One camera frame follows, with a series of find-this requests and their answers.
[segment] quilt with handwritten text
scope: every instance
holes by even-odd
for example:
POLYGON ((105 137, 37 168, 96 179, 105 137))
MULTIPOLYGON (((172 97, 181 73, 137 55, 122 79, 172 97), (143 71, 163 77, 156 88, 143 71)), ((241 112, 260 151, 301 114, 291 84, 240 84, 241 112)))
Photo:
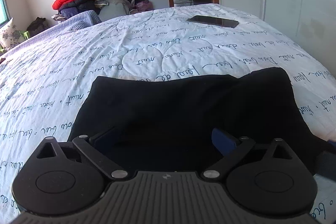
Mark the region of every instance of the quilt with handwritten text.
MULTIPOLYGON (((336 140, 336 81, 331 73, 259 18, 217 4, 118 17, 68 30, 5 56, 0 65, 1 224, 18 215, 11 195, 14 177, 43 138, 67 140, 99 75, 170 81, 209 74, 242 77, 282 67, 310 130, 324 140, 336 140), (232 29, 186 21, 195 15, 233 19, 239 25, 232 29)), ((274 107, 269 102, 270 112, 274 107)), ((332 210, 329 204, 326 212, 332 210)), ((315 217, 323 221, 319 212, 315 210, 315 217)))

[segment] ribbed gray surface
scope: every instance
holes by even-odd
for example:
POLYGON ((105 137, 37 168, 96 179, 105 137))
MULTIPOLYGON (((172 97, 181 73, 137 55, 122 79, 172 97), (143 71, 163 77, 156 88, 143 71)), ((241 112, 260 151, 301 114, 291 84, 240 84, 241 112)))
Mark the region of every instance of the ribbed gray surface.
POLYGON ((195 173, 138 172, 114 182, 105 196, 83 212, 44 218, 21 214, 13 224, 316 224, 309 215, 288 220, 264 219, 237 207, 217 183, 195 173))

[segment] white pillow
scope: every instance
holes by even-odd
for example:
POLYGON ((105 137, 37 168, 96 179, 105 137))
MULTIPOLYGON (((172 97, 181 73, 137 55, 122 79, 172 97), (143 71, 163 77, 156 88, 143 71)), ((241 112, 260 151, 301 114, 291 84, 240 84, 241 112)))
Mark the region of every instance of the white pillow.
POLYGON ((4 52, 14 48, 24 40, 16 25, 13 24, 13 18, 0 29, 0 45, 5 49, 4 52))

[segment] pillow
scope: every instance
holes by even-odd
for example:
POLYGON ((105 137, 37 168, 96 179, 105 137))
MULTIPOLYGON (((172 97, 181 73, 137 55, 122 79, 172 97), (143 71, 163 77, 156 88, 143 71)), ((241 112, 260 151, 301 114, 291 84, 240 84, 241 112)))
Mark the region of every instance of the pillow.
POLYGON ((16 25, 13 24, 13 18, 0 29, 0 46, 5 51, 14 48, 24 40, 16 25))

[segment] smartphone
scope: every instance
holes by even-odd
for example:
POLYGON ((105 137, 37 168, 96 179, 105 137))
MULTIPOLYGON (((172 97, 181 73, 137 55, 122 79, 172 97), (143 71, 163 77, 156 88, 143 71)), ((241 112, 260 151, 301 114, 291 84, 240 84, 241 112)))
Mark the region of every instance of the smartphone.
POLYGON ((217 25, 222 27, 235 28, 239 22, 226 18, 219 17, 206 17, 206 16, 194 16, 192 18, 187 19, 189 22, 197 22, 203 24, 217 25))

